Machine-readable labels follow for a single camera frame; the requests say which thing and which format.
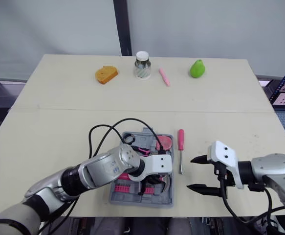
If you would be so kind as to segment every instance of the toy bread slice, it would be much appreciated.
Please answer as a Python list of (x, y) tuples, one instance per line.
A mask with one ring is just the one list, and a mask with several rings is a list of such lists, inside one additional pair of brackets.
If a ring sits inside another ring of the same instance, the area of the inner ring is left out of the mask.
[(118, 74), (114, 66), (103, 66), (95, 73), (95, 77), (101, 84), (106, 84)]

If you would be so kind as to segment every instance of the green pear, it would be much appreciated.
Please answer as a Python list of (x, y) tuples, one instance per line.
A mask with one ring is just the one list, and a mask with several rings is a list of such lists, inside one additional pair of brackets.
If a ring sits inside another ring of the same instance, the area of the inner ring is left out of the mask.
[(190, 68), (190, 74), (192, 77), (198, 78), (204, 74), (205, 66), (202, 60), (197, 60)]

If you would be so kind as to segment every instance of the gray wall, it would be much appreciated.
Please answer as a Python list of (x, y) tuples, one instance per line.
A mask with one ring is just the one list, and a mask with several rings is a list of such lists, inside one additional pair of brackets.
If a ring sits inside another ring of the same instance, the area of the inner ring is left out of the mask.
[(285, 74), (285, 0), (128, 0), (132, 52), (246, 58)]
[(120, 55), (112, 0), (0, 0), (0, 79), (27, 80), (45, 53)]

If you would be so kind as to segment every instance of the black pole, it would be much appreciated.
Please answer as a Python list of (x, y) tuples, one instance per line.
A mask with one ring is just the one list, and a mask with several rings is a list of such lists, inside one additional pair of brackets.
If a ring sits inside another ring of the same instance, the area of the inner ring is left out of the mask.
[(132, 56), (127, 0), (113, 0), (119, 44), (123, 56)]

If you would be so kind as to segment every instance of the pink screwdriver handle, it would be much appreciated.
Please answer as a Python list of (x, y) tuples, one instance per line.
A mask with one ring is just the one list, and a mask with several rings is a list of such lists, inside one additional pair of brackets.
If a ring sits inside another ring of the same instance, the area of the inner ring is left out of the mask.
[(183, 150), (183, 142), (185, 138), (185, 131), (180, 129), (178, 131), (178, 150)]

